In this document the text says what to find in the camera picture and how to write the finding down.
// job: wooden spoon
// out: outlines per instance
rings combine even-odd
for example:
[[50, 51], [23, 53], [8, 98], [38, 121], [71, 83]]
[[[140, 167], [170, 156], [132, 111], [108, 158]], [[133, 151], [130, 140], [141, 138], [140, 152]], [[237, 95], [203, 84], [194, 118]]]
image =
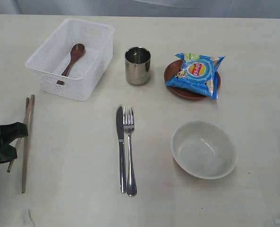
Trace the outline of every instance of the wooden spoon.
[[[83, 44], [76, 44], [73, 46], [72, 50], [70, 51], [70, 62], [66, 69], [61, 74], [62, 76], [67, 77], [69, 74], [70, 69], [75, 64], [77, 60], [79, 60], [85, 54], [85, 47]], [[57, 81], [57, 84], [64, 85], [64, 82], [61, 80]]]

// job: wooden plate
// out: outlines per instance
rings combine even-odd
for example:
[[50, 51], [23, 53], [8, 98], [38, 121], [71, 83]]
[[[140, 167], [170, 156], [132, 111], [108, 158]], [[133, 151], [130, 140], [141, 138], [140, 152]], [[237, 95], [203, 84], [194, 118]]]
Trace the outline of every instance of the wooden plate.
[[[169, 80], [172, 76], [178, 73], [178, 71], [181, 69], [183, 60], [176, 60], [172, 62], [167, 68], [165, 69], [164, 72], [164, 80], [165, 82]], [[218, 80], [218, 85], [217, 88], [219, 89], [221, 85], [221, 77], [218, 72], [216, 72], [217, 80]], [[176, 94], [177, 96], [180, 96], [182, 98], [186, 99], [192, 99], [192, 100], [200, 100], [203, 98], [206, 98], [206, 96], [203, 96], [198, 93], [194, 93], [192, 91], [188, 91], [187, 89], [183, 88], [178, 88], [178, 87], [167, 87], [172, 93]]]

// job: white bowl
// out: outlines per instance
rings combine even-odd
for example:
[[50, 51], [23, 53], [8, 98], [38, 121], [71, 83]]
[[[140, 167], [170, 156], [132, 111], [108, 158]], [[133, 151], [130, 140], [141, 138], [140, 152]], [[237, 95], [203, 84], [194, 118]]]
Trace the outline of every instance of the white bowl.
[[228, 175], [238, 161], [228, 135], [218, 126], [203, 121], [179, 127], [171, 139], [171, 151], [186, 172], [208, 180]]

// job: snack bag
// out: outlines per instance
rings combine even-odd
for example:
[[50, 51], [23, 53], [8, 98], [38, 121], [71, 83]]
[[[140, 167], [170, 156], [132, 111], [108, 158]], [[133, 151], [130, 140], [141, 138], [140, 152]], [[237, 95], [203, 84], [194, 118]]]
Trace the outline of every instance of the snack bag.
[[214, 58], [193, 53], [178, 53], [176, 56], [183, 60], [181, 70], [165, 85], [217, 99], [218, 80], [215, 73], [225, 57]]

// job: metal cup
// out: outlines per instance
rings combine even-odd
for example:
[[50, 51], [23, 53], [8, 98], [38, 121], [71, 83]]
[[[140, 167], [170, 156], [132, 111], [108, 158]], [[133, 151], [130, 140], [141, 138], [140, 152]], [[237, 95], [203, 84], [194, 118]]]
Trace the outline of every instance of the metal cup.
[[125, 52], [126, 80], [141, 85], [150, 79], [150, 52], [143, 47], [132, 47]]

